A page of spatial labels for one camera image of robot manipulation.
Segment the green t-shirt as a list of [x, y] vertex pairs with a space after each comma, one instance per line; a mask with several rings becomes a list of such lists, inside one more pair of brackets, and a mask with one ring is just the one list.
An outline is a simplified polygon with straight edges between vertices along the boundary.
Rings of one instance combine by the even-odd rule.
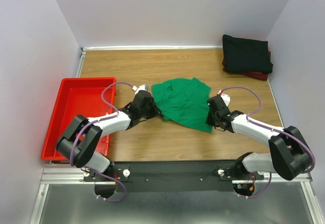
[[152, 85], [152, 96], [161, 110], [164, 121], [211, 133], [206, 124], [211, 88], [197, 78], [175, 78]]

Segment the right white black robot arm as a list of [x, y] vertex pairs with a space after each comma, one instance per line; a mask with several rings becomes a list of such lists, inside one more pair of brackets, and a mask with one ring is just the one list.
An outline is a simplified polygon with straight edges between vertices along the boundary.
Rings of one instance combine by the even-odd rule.
[[311, 171], [315, 157], [301, 132], [294, 126], [281, 128], [250, 118], [238, 110], [230, 111], [230, 97], [218, 94], [207, 99], [206, 123], [223, 131], [250, 137], [269, 148], [268, 153], [248, 152], [235, 161], [234, 175], [245, 179], [251, 173], [276, 173], [285, 180]]

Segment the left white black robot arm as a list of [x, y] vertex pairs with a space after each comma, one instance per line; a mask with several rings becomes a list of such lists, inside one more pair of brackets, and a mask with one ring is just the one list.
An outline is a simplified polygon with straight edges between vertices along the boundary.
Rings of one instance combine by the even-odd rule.
[[72, 166], [87, 167], [95, 171], [102, 181], [112, 177], [114, 163], [96, 151], [101, 138], [119, 131], [126, 131], [161, 114], [151, 93], [140, 90], [132, 102], [112, 114], [86, 118], [77, 115], [56, 142], [55, 149]]

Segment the dark red folded t-shirt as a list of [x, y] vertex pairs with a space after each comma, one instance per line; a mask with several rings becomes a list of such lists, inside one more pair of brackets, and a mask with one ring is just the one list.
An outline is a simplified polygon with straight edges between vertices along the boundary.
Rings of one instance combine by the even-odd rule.
[[[269, 58], [271, 58], [271, 52], [268, 51], [268, 55], [269, 55]], [[225, 61], [224, 59], [222, 60], [222, 70], [224, 72], [227, 72], [226, 71], [226, 68], [225, 68]], [[243, 76], [246, 76], [246, 77], [250, 77], [250, 78], [253, 78], [253, 79], [257, 79], [257, 80], [261, 80], [261, 81], [267, 81], [268, 79], [268, 74], [265, 74], [265, 73], [257, 73], [257, 72], [240, 72], [240, 73], [230, 73], [230, 72], [227, 72], [229, 74], [237, 74], [237, 75], [243, 75]]]

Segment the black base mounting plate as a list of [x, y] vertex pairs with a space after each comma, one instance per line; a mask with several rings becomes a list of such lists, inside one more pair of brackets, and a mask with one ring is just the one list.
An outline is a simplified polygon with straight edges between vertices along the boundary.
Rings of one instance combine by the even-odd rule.
[[263, 180], [238, 173], [235, 160], [115, 162], [104, 172], [119, 180], [117, 192], [233, 191], [234, 181]]

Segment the black folded t-shirt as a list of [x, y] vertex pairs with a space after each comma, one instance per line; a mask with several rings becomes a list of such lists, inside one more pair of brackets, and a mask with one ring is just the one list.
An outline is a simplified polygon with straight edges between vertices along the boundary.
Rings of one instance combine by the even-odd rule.
[[270, 60], [269, 43], [229, 35], [222, 36], [224, 68], [229, 73], [273, 72]]

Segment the red plastic bin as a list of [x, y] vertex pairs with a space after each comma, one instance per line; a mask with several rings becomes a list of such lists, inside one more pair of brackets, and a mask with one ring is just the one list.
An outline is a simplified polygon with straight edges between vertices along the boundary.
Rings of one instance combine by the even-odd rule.
[[103, 90], [114, 82], [114, 77], [65, 78], [61, 81], [41, 153], [42, 160], [67, 160], [55, 150], [55, 145], [76, 115], [99, 117], [114, 112], [101, 99]]

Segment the aluminium frame rail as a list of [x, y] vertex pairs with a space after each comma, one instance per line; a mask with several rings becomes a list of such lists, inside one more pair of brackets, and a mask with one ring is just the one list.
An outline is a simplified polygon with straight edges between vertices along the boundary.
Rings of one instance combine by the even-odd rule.
[[234, 181], [233, 191], [117, 192], [67, 164], [44, 167], [31, 223], [324, 223], [311, 177]]

